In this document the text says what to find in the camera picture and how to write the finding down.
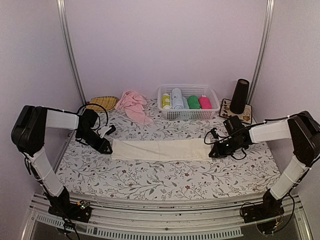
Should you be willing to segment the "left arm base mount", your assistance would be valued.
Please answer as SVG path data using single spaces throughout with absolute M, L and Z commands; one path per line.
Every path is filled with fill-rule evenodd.
M 92 208 L 89 201 L 81 200 L 77 203 L 52 202 L 48 213 L 66 220 L 75 220 L 88 223 L 91 217 Z

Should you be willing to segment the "cream white towel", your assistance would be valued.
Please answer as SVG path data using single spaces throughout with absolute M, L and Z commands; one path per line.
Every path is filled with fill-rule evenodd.
M 211 146 L 201 138 L 181 140 L 113 140 L 115 160 L 141 161 L 209 161 Z

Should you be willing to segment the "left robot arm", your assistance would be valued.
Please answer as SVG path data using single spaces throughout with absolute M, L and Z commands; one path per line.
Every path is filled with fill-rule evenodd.
M 110 155 L 113 150 L 105 138 L 112 134 L 114 125 L 96 127 L 100 119 L 97 112 L 81 106 L 77 112 L 69 112 L 44 106 L 25 105 L 11 132 L 11 140 L 24 155 L 25 166 L 42 186 L 52 207 L 63 217 L 74 213 L 70 194 L 58 179 L 45 150 L 46 129 L 75 130 L 75 138 L 101 154 Z

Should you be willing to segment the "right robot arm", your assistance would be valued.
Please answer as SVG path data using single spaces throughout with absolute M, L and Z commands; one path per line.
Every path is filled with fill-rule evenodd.
M 214 130 L 211 132 L 216 141 L 210 143 L 210 158 L 231 157 L 237 150 L 244 151 L 262 142 L 291 142 L 291 160 L 276 183 L 264 193 L 262 204 L 253 209 L 262 218 L 282 213 L 283 198 L 301 183 L 320 158 L 320 124 L 308 111 L 302 111 L 248 126 L 244 126 L 238 116 L 232 116 L 223 125 L 227 136 L 218 137 Z

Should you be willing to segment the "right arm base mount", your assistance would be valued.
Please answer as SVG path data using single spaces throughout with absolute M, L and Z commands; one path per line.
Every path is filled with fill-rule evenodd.
M 245 223 L 252 223 L 278 216 L 280 217 L 284 213 L 285 211 L 282 205 L 266 208 L 262 203 L 255 204 L 252 202 L 245 202 L 239 210 L 239 214 Z

